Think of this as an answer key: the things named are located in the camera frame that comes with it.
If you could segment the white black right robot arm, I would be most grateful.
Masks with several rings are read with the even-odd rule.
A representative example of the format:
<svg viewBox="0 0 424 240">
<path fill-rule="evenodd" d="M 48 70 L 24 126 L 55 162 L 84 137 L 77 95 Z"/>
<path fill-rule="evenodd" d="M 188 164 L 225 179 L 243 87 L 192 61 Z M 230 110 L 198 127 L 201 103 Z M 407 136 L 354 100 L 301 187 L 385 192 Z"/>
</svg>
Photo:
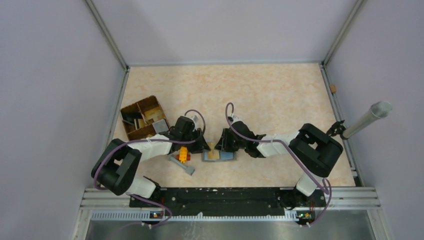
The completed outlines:
<svg viewBox="0 0 424 240">
<path fill-rule="evenodd" d="M 342 145 L 311 123 L 290 134 L 255 134 L 237 116 L 228 118 L 215 149 L 228 153 L 245 151 L 252 158 L 290 155 L 303 170 L 295 185 L 293 200 L 307 206 L 316 188 L 330 193 L 328 176 L 343 153 Z"/>
</svg>

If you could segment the gold credit card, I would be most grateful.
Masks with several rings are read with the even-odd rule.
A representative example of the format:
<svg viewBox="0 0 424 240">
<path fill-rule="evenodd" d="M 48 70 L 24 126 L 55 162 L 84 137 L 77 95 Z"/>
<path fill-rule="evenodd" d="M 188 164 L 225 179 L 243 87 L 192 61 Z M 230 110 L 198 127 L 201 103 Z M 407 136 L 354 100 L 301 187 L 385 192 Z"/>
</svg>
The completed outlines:
<svg viewBox="0 0 424 240">
<path fill-rule="evenodd" d="M 220 159 L 220 151 L 215 149 L 215 144 L 213 142 L 208 142 L 207 143 L 210 151 L 207 152 L 206 156 L 207 159 L 210 161 L 216 161 Z"/>
</svg>

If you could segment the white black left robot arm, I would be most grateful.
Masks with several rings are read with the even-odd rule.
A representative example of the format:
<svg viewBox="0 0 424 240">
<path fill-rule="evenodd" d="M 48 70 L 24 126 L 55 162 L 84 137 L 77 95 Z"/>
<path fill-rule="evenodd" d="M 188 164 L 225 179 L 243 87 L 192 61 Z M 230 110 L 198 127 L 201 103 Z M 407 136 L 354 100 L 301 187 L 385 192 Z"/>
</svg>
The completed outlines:
<svg viewBox="0 0 424 240">
<path fill-rule="evenodd" d="M 157 156 L 167 156 L 182 147 L 203 150 L 206 146 L 204 130 L 197 125 L 196 116 L 180 116 L 175 125 L 154 136 L 123 141 L 113 139 L 91 170 L 94 184 L 100 190 L 109 190 L 117 196 L 138 195 L 149 207 L 160 202 L 158 183 L 137 175 L 140 163 Z"/>
</svg>

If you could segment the brown woven divided basket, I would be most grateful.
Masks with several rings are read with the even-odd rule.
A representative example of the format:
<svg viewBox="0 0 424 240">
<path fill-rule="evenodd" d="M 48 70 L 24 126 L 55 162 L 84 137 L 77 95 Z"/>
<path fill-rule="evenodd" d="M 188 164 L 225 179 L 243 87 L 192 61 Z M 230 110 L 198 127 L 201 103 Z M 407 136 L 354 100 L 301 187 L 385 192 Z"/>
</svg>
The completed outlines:
<svg viewBox="0 0 424 240">
<path fill-rule="evenodd" d="M 132 140 L 138 140 L 138 139 L 145 139 L 157 134 L 152 126 L 153 122 L 152 123 L 146 122 L 144 117 L 145 111 L 153 109 L 155 107 L 162 108 L 156 96 L 151 95 L 120 109 L 121 122 L 123 124 L 123 128 L 128 140 L 132 141 Z M 134 126 L 124 122 L 122 117 L 123 113 L 140 113 L 141 114 L 141 119 L 139 120 L 140 128 L 135 129 Z M 170 124 L 166 118 L 166 115 L 165 115 L 165 120 L 170 129 Z"/>
</svg>

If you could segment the grey card holder wallet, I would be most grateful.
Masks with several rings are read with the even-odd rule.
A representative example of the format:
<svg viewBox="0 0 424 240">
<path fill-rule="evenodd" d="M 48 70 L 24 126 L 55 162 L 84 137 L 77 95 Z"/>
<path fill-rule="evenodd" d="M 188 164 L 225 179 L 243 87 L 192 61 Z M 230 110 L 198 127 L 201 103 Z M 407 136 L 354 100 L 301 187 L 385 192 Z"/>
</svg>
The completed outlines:
<svg viewBox="0 0 424 240">
<path fill-rule="evenodd" d="M 219 160 L 208 160 L 207 158 L 207 152 L 209 152 L 210 150 L 204 150 L 201 153 L 201 160 L 203 162 L 209 162 L 209 163 L 219 163 L 219 162 L 230 162 L 230 161 L 235 161 L 237 160 L 237 154 L 235 152 L 225 152 L 225 151 L 220 151 L 220 159 Z"/>
</svg>

